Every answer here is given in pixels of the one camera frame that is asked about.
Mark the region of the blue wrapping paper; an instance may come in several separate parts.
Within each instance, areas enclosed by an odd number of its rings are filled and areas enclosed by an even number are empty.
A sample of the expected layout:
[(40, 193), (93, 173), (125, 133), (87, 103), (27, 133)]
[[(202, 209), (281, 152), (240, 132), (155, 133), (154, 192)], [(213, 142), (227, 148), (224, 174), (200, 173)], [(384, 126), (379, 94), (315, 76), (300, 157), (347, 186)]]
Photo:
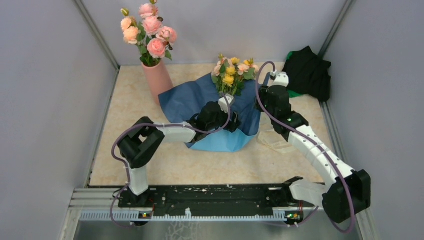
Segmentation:
[[(237, 113), (240, 121), (236, 131), (221, 130), (196, 143), (187, 143), (186, 146), (191, 150), (207, 152), (240, 151), (259, 132), (261, 113), (255, 107), (256, 85), (255, 80), (246, 81), (241, 95), (237, 95), (234, 99), (231, 112)], [(219, 98), (220, 95), (209, 73), (158, 96), (164, 115), (173, 124), (188, 121), (193, 115), (199, 114), (208, 102), (216, 102)]]

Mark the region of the cream ribbon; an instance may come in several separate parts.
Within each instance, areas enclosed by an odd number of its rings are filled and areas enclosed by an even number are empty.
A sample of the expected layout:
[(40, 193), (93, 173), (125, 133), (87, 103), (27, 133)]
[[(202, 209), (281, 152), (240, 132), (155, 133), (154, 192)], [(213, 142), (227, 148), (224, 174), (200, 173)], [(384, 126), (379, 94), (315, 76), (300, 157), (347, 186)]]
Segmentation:
[(275, 132), (270, 118), (263, 112), (260, 115), (259, 129), (256, 135), (256, 141), (282, 155), (291, 153), (296, 150), (281, 135)]

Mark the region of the small yellow pink flower bouquet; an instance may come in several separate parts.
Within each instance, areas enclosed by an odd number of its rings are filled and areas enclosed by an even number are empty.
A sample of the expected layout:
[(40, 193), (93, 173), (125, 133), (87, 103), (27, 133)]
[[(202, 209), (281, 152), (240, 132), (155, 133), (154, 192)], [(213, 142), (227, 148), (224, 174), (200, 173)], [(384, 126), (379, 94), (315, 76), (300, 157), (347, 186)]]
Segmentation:
[(220, 53), (218, 59), (211, 72), (211, 79), (217, 92), (241, 96), (247, 82), (256, 78), (259, 66), (255, 64), (253, 58), (241, 61), (237, 57), (228, 58)]

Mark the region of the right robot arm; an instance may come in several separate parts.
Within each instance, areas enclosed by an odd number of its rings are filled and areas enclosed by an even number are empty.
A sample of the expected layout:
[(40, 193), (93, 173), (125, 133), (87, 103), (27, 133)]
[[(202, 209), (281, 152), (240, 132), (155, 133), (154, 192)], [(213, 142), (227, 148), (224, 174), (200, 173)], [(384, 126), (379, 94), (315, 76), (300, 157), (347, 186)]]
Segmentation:
[(287, 206), (305, 201), (324, 209), (334, 224), (355, 217), (371, 205), (371, 177), (356, 171), (335, 155), (316, 135), (309, 122), (292, 110), (287, 89), (261, 85), (256, 90), (256, 107), (265, 113), (276, 133), (299, 150), (323, 179), (323, 184), (293, 178), (282, 191)]

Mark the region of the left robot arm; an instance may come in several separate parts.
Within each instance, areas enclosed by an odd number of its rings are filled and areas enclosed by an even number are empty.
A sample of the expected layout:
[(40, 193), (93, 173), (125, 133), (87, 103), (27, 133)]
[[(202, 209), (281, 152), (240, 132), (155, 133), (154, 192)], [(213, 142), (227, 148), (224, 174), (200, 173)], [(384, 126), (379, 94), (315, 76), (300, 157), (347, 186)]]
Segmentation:
[(232, 101), (224, 97), (208, 102), (188, 121), (159, 124), (142, 117), (115, 141), (112, 156), (124, 163), (128, 182), (118, 196), (119, 207), (144, 207), (150, 202), (147, 164), (162, 143), (195, 144), (207, 136), (220, 132), (235, 132), (241, 124), (239, 114), (231, 110)]

